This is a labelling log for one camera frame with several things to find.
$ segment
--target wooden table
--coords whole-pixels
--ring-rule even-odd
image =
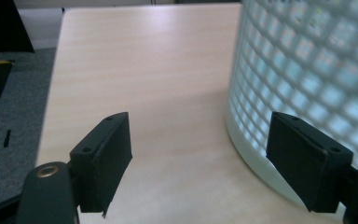
[[[81,223],[339,223],[261,182],[231,144],[227,86],[241,5],[65,13],[38,164],[129,111],[133,159],[106,219]]]

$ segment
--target white grid object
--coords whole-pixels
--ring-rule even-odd
[[[358,167],[358,0],[244,0],[236,46],[227,127],[261,179],[300,202],[266,158],[272,111],[326,133]]]

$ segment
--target screw hole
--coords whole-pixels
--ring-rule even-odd
[[[44,178],[55,175],[60,169],[57,166],[47,166],[37,172],[37,177]]]
[[[330,150],[333,152],[341,152],[341,149],[339,149],[337,147],[330,147]]]
[[[83,149],[81,149],[82,152],[85,152],[85,153],[89,153],[91,152],[91,148],[90,147],[83,147]]]

